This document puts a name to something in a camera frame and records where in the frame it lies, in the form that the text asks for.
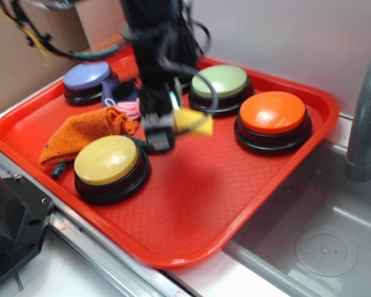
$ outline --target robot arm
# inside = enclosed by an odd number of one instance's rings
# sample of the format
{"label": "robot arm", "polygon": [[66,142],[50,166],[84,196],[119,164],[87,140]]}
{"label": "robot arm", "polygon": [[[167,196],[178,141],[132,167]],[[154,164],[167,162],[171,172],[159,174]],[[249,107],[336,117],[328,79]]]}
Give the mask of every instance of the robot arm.
{"label": "robot arm", "polygon": [[168,55],[170,61],[195,68],[198,45],[182,14],[181,0],[121,0],[121,4],[127,20],[122,35],[132,44],[142,80],[142,126],[150,149],[165,152],[174,146],[169,91],[179,71],[164,68],[161,57]]}

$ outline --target gray faucet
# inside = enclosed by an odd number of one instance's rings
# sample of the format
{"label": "gray faucet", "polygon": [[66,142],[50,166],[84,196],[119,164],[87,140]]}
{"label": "gray faucet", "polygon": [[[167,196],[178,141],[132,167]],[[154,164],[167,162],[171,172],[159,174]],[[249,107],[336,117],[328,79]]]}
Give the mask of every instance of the gray faucet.
{"label": "gray faucet", "polygon": [[371,61],[353,118],[345,161],[345,176],[357,182],[371,179]]}

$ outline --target sink basin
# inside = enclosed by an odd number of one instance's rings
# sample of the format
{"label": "sink basin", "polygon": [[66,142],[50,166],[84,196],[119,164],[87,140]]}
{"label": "sink basin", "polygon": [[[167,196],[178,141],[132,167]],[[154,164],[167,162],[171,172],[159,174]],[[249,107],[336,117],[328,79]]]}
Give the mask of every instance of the sink basin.
{"label": "sink basin", "polygon": [[322,142],[224,251],[290,296],[371,296],[371,181],[345,154]]}

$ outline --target sink drain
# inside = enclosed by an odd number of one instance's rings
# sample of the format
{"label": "sink drain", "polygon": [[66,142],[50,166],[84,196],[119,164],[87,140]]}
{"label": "sink drain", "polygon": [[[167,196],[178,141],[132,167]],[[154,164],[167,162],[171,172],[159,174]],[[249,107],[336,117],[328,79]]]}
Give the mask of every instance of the sink drain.
{"label": "sink drain", "polygon": [[350,271],[357,260],[355,245],[329,228],[317,228],[301,234],[296,244],[299,261],[311,272],[337,277]]}

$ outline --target yellow button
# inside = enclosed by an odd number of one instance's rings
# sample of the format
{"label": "yellow button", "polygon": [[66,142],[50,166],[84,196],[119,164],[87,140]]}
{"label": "yellow button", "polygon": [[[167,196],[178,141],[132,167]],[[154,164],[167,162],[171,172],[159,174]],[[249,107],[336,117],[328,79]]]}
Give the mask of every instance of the yellow button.
{"label": "yellow button", "polygon": [[77,155],[76,175],[85,184],[103,186],[120,180],[136,165],[135,143],[126,136],[106,136],[97,139]]}

